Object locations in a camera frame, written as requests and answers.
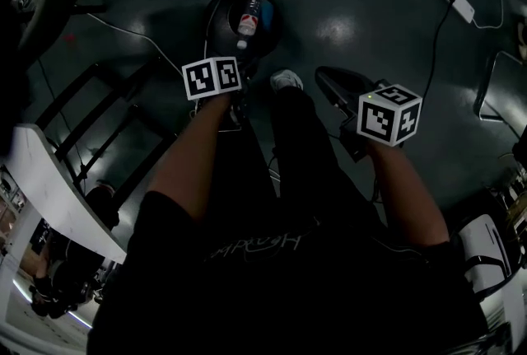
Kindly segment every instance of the cube with fiducial markers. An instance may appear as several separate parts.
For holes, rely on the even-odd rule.
[[[184,65],[181,69],[189,100],[241,89],[235,57],[207,58]]]
[[[394,147],[416,134],[422,98],[400,86],[366,93],[359,98],[357,133]]]

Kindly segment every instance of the black t-shirt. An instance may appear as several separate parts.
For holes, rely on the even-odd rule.
[[[434,353],[486,331],[449,244],[395,245],[314,213],[297,229],[205,248],[178,204],[147,194],[88,352]]]

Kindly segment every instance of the light strip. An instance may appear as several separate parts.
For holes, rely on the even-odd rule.
[[[13,279],[13,284],[16,286],[16,289],[18,289],[18,292],[20,292],[22,294],[22,296],[26,299],[26,301],[28,301],[29,303],[31,303],[31,298],[29,296],[29,294],[18,284],[18,282]],[[90,323],[87,323],[85,322],[81,317],[79,317],[78,315],[75,315],[73,314],[72,312],[68,311],[68,314],[73,317],[74,319],[76,319],[79,323],[83,323],[88,329],[91,329],[91,324]]]

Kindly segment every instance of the white power strip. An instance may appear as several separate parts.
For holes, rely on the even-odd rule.
[[[474,8],[469,4],[467,0],[454,0],[452,7],[463,17],[469,24],[474,18]]]

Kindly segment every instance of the water bottle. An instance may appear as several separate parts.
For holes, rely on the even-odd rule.
[[[256,32],[258,26],[258,19],[260,17],[260,8],[262,3],[260,0],[249,0],[245,7],[244,13],[240,18],[240,24],[238,25],[238,34],[240,40],[236,45],[239,50],[247,49],[247,42],[250,37]]]

